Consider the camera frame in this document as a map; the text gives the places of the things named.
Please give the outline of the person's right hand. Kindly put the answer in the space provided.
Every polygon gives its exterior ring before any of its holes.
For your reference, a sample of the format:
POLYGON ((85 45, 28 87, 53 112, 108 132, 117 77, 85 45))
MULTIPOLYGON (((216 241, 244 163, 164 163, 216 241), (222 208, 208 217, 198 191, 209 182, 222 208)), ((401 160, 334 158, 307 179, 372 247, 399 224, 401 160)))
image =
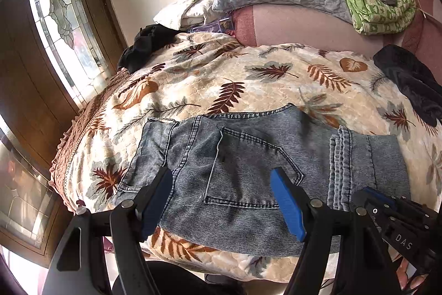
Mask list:
POLYGON ((388 252, 396 267, 399 284, 403 294, 415 294, 420 285, 426 280, 427 274, 419 275, 412 264, 399 254, 392 246, 388 246, 388 252))

